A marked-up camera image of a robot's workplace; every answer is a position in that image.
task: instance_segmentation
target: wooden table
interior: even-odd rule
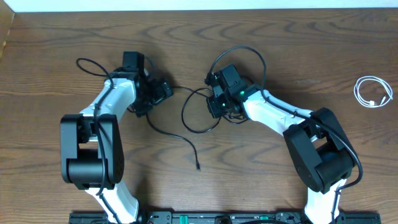
[[[397,9],[17,14],[0,63],[0,223],[66,223],[73,210],[101,210],[60,172],[60,118],[81,111],[103,87],[102,78],[76,67],[78,57],[112,70],[121,65],[123,51],[138,50],[156,64],[157,77],[199,88],[214,59],[239,44],[263,54],[266,88],[275,96],[337,115],[364,166],[361,183],[344,190],[341,208],[379,212],[383,223],[397,223],[397,101],[367,109],[353,96],[356,79],[364,75],[398,87]],[[254,54],[240,50],[218,68],[231,62],[261,80]],[[176,90],[150,117],[160,129],[193,141],[201,171],[186,142],[153,131],[133,114],[120,124],[124,180],[145,207],[305,206],[307,188],[282,137],[252,121],[234,126],[222,120],[210,133],[189,133],[180,120],[187,96]],[[363,96],[379,101],[383,90],[368,85]],[[187,107],[190,126],[215,122],[203,98],[193,97]]]

